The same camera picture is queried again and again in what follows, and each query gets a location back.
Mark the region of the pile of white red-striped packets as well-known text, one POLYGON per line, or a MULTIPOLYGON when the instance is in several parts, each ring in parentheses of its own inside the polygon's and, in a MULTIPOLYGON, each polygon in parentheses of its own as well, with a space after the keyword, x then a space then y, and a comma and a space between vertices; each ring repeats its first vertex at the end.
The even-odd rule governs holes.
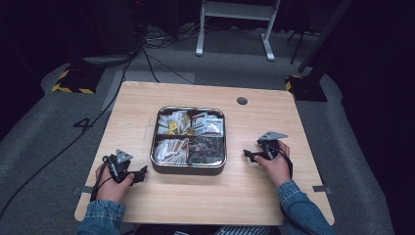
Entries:
POLYGON ((224 119, 207 112, 191 117, 191 126, 195 136, 222 137, 224 135, 224 119))

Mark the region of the pile of dark packets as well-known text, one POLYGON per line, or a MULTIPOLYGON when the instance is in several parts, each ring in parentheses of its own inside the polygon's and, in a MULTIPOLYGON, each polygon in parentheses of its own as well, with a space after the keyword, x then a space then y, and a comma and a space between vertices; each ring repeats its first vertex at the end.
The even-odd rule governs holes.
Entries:
POLYGON ((221 137, 198 136, 190 142, 190 165, 220 165, 223 161, 224 142, 221 137))

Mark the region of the dark slanted metal pole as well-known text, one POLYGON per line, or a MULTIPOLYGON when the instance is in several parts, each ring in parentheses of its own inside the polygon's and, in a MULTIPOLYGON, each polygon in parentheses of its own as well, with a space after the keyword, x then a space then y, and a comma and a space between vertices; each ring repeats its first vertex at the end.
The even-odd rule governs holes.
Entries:
POLYGON ((329 38, 336 25, 342 19, 351 2, 352 0, 342 0, 341 4, 337 7, 330 19, 327 21, 327 24, 323 28, 321 34, 311 46, 308 54, 302 60, 300 66, 298 67, 298 72, 304 72, 304 70, 312 64, 313 59, 318 54, 318 51, 323 47, 325 41, 329 38))

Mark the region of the dark cabinet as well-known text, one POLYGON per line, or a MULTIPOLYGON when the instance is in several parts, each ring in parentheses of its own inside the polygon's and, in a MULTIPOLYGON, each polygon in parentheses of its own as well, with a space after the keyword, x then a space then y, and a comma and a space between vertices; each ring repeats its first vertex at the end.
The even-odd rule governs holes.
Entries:
POLYGON ((127 0, 97 0, 94 12, 101 39, 109 49, 132 53, 137 48, 127 0))

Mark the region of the pile of white brown sachets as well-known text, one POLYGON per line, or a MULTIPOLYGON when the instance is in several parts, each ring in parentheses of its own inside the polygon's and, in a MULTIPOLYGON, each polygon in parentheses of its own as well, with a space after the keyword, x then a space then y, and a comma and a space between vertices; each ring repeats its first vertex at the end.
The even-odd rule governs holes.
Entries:
POLYGON ((185 165, 188 163, 189 139, 163 139, 155 149, 155 161, 159 164, 185 165))

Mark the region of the flat grey stand base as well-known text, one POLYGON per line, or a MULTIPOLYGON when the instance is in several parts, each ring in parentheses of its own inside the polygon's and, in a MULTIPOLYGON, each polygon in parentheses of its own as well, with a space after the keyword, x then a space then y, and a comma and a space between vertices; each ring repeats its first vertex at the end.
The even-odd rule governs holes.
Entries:
POLYGON ((131 59, 130 55, 104 55, 97 57, 86 57, 83 61, 93 67, 97 68, 110 68, 122 65, 131 59))

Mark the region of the square metal compartment tray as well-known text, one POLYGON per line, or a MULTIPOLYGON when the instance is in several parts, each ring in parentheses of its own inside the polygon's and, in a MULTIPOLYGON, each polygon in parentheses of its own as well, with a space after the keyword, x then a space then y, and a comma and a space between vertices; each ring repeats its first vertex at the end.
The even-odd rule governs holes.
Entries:
POLYGON ((226 130, 225 130, 225 115, 222 111, 218 109, 208 109, 208 108, 194 108, 194 107, 162 107, 156 118, 155 133, 153 137, 153 143, 151 147, 150 159, 153 164, 153 168, 158 173, 166 174, 185 174, 185 175, 217 175, 220 174, 227 161, 226 154, 226 130), (158 134, 158 119, 160 115, 170 115, 175 111, 186 111, 190 118, 194 115, 200 114, 202 112, 207 112, 209 115, 216 115, 218 118, 224 119, 224 135, 221 137, 224 142, 224 161, 219 165, 201 165, 201 164, 159 164, 155 161, 155 149, 158 146, 159 142, 163 139, 189 139, 190 142, 198 137, 194 135, 165 135, 158 134))

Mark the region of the person's right hand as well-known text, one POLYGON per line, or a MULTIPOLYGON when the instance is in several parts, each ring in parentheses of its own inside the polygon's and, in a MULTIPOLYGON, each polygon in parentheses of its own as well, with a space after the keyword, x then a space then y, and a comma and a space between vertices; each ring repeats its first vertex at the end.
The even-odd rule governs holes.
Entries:
POLYGON ((255 156, 254 159, 265 169, 268 177, 276 187, 291 179, 288 164, 281 154, 278 154, 272 161, 266 160, 261 156, 255 156))

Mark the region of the person's striped clothing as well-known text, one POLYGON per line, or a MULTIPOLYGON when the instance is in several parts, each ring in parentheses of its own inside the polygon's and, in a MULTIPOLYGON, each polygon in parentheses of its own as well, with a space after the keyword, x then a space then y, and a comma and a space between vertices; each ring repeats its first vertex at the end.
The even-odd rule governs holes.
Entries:
POLYGON ((269 226, 257 225, 196 225, 175 228, 173 235, 271 235, 269 226))

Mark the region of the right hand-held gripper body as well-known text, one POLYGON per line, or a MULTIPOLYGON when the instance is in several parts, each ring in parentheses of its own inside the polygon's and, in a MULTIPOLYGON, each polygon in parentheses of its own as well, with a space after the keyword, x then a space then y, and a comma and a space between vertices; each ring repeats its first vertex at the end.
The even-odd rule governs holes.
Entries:
POLYGON ((279 140, 287 138, 288 135, 275 131, 267 131, 257 140, 257 145, 262 149, 259 155, 267 160, 274 160, 278 155, 287 158, 287 154, 281 149, 279 140))

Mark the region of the black yellow striped stand base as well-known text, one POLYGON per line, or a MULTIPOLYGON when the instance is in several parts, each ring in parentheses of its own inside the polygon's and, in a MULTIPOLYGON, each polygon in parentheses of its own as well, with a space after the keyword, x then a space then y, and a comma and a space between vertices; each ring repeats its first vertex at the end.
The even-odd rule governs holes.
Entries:
POLYGON ((285 78, 286 89, 296 101, 326 102, 327 97, 318 81, 307 76, 288 75, 285 78))
POLYGON ((97 67, 79 69, 67 66, 52 87, 52 91, 95 94, 104 71, 104 68, 97 67))

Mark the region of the white metal stand frame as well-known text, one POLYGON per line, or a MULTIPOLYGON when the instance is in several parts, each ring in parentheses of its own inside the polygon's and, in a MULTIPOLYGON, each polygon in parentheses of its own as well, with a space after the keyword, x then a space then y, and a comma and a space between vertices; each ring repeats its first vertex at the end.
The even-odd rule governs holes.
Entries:
POLYGON ((275 0, 272 6, 259 6, 229 2, 202 0, 200 9, 200 29, 195 54, 201 57, 204 53, 205 22, 207 17, 229 18, 238 20, 253 20, 267 22, 267 28, 260 35, 266 58, 269 62, 275 60, 269 37, 274 26, 281 0, 275 0))

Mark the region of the pile of white yellow packets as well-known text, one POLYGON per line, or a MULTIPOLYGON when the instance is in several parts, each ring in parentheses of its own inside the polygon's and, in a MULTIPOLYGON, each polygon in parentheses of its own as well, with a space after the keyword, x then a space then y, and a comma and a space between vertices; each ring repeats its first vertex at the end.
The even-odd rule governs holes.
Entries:
POLYGON ((192 135, 190 116, 186 111, 175 111, 170 115, 160 115, 158 119, 158 134, 192 135))

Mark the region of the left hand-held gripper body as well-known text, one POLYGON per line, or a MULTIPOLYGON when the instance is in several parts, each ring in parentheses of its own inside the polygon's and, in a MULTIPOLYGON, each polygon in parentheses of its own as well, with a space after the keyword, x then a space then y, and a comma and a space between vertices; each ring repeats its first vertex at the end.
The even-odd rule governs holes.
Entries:
POLYGON ((121 183, 131 172, 128 170, 133 156, 116 149, 115 154, 103 156, 103 162, 109 165, 110 174, 116 183, 121 183))

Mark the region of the person's left hand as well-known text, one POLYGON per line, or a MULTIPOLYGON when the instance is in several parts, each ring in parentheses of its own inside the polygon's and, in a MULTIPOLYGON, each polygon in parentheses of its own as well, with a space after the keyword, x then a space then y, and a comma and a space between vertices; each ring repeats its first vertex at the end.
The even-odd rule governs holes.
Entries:
POLYGON ((121 183, 116 183, 112 179, 110 169, 103 164, 96 169, 96 176, 99 187, 96 199, 118 203, 122 201, 126 190, 134 179, 134 175, 131 173, 121 183))

